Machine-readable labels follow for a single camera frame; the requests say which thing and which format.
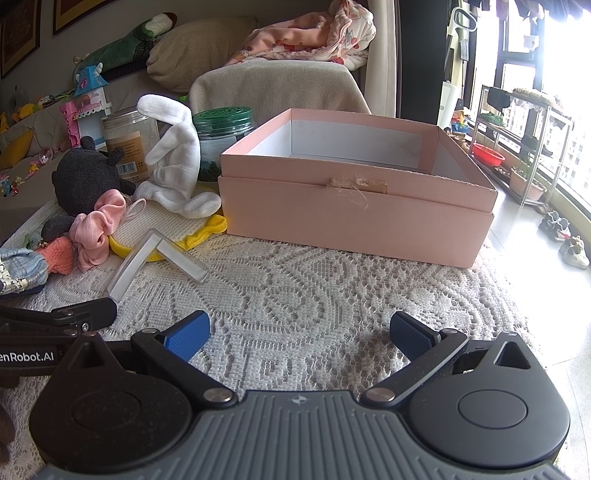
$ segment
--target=potted plant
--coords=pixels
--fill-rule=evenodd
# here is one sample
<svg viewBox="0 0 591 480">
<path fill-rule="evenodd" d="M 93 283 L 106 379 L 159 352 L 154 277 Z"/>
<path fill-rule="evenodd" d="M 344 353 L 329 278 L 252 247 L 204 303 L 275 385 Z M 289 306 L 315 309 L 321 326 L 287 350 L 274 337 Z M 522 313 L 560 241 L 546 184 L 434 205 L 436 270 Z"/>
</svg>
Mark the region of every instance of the potted plant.
<svg viewBox="0 0 591 480">
<path fill-rule="evenodd" d="M 522 161 L 521 165 L 519 167 L 511 168 L 511 178 L 509 179 L 509 187 L 516 194 L 523 196 L 525 185 L 527 184 L 527 179 L 532 174 L 532 158 L 527 154 L 525 158 L 522 156 L 520 156 L 520 158 Z M 531 182 L 530 189 L 528 190 L 525 198 L 537 202 L 545 191 L 546 187 L 544 187 L 538 180 L 536 180 L 534 176 L 534 180 Z"/>
</svg>

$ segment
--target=orange knitted fabric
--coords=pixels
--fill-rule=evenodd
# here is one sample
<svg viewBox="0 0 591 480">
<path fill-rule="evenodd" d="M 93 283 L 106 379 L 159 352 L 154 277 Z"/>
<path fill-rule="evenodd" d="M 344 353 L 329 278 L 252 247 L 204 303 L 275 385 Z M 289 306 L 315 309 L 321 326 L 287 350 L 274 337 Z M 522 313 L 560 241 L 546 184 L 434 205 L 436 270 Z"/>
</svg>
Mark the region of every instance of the orange knitted fabric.
<svg viewBox="0 0 591 480">
<path fill-rule="evenodd" d="M 72 271 L 74 253 L 72 250 L 72 242 L 68 237 L 58 237 L 46 247 L 39 247 L 35 251 L 39 252 L 45 258 L 49 273 L 61 273 L 62 275 L 67 275 Z"/>
</svg>

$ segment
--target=pink cardboard box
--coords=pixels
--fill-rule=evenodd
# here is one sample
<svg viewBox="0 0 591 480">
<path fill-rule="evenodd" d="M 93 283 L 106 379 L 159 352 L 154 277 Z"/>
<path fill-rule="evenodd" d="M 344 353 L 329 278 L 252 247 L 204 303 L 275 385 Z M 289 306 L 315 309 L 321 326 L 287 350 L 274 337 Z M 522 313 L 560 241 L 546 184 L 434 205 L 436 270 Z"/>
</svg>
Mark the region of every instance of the pink cardboard box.
<svg viewBox="0 0 591 480">
<path fill-rule="evenodd" d="M 232 235 L 469 268 L 493 219 L 495 188 L 435 125 L 290 109 L 221 161 Z"/>
</svg>

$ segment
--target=barcode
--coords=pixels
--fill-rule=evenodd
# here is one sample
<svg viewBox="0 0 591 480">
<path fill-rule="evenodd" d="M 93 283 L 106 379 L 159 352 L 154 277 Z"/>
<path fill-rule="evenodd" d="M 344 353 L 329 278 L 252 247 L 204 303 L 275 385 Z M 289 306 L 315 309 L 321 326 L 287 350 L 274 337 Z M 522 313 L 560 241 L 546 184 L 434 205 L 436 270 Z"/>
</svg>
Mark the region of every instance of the barcode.
<svg viewBox="0 0 591 480">
<path fill-rule="evenodd" d="M 128 173 L 134 173 L 138 171 L 138 169 L 135 166 L 135 162 L 130 161 L 129 163 L 118 163 L 117 171 L 119 172 L 119 175 L 127 175 Z"/>
</svg>

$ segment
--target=pink blanket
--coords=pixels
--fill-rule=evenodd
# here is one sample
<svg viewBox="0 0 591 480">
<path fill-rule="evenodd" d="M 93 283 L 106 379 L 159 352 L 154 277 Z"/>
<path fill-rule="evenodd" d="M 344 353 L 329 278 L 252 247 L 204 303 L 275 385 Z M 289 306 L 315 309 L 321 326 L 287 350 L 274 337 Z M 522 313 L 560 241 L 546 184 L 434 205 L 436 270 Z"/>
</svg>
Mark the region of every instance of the pink blanket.
<svg viewBox="0 0 591 480">
<path fill-rule="evenodd" d="M 367 63 L 374 37 L 370 11 L 352 0 L 333 0 L 328 12 L 312 12 L 253 31 L 226 65 L 254 59 L 315 60 L 355 70 Z"/>
</svg>

